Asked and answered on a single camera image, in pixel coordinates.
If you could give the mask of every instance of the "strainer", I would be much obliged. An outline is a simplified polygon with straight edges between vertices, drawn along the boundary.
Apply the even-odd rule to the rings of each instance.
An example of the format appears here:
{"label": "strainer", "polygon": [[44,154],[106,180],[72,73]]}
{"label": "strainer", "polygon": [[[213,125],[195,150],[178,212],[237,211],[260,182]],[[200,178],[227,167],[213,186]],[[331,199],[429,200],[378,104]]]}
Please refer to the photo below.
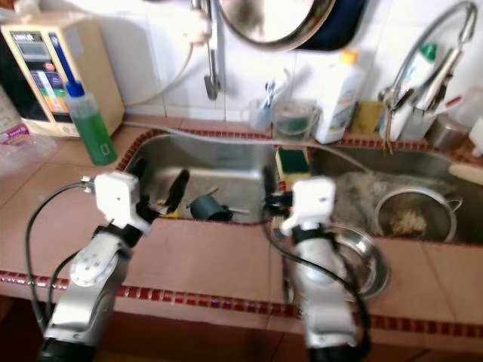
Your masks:
{"label": "strainer", "polygon": [[385,236],[450,241],[457,227],[454,211],[462,203],[422,187],[398,189],[377,205],[376,226]]}

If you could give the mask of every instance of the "green cap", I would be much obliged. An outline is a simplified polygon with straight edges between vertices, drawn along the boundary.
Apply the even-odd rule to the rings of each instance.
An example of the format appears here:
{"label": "green cap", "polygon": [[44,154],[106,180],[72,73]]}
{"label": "green cap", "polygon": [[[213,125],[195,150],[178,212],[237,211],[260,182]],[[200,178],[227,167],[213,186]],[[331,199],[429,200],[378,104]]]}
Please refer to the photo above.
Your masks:
{"label": "green cap", "polygon": [[436,43],[428,43],[420,48],[420,52],[429,62],[434,62],[437,48],[438,45]]}

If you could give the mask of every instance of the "sponge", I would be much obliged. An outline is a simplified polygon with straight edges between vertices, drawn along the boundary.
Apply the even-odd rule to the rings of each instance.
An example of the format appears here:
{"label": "sponge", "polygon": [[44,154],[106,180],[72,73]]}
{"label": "sponge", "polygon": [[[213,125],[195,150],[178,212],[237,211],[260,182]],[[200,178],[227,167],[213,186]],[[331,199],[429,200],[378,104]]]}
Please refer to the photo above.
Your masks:
{"label": "sponge", "polygon": [[279,148],[275,160],[281,181],[293,183],[310,176],[309,164],[301,149]]}

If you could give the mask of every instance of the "pink tile countertop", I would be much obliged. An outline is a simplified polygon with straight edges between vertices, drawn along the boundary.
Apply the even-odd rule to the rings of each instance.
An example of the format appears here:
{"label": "pink tile countertop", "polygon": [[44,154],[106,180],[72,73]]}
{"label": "pink tile countertop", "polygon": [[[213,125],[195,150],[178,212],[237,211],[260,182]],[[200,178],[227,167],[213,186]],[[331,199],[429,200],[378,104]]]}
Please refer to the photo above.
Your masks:
{"label": "pink tile countertop", "polygon": [[[129,121],[190,130],[249,132],[245,124],[129,115]],[[78,140],[61,140],[48,160],[0,180],[0,294],[28,298],[26,223],[47,195],[81,176],[113,170],[146,128],[113,135],[118,161],[95,167]],[[48,277],[104,224],[80,189],[55,198],[32,234],[34,273]],[[375,342],[483,353],[483,247],[376,238],[392,269],[386,291],[368,303]],[[66,278],[64,270],[60,277]],[[158,219],[134,249],[116,310],[302,333],[297,309],[283,302],[281,257],[258,225]],[[45,288],[39,288],[45,298]],[[60,291],[55,292],[58,298]]]}

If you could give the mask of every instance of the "double sink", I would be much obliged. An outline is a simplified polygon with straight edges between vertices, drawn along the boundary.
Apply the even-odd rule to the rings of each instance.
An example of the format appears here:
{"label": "double sink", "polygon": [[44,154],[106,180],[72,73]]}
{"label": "double sink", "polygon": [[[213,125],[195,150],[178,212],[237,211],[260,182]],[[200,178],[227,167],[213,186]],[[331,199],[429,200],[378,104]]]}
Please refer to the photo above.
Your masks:
{"label": "double sink", "polygon": [[[336,152],[311,149],[312,174],[337,179],[345,173],[364,171],[360,165],[363,164],[376,172],[444,182],[463,199],[462,206],[455,212],[457,232],[454,242],[483,243],[483,225],[479,215],[483,206],[483,186],[450,175],[451,159],[431,152],[397,151],[393,156],[384,156],[379,149],[348,146],[332,149]],[[148,164],[140,186],[152,203],[163,202],[180,171],[189,171],[189,182],[178,207],[177,216],[180,218],[191,218],[189,204],[198,196],[216,190],[212,196],[235,211],[233,222],[259,222],[266,193],[274,192],[278,185],[275,148],[270,144],[219,143],[161,135],[140,146],[127,171],[140,158]]]}

